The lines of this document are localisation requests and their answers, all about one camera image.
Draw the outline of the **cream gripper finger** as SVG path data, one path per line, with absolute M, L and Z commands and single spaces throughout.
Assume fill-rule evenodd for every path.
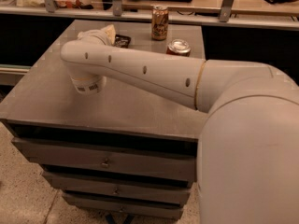
M 104 28 L 102 31 L 107 35 L 108 40 L 112 45 L 115 44 L 116 30 L 113 24 L 110 24 Z

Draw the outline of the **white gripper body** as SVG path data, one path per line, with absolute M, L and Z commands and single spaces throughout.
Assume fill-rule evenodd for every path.
M 111 46 L 108 34 L 102 30 L 89 30 L 78 33 L 78 40 Z

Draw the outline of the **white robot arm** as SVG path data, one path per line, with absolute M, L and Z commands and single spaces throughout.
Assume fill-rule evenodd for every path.
M 61 58 L 76 90 L 112 77 L 205 112 L 197 148 L 200 224 L 299 224 L 299 88 L 264 63 L 120 49 L 103 30 Z

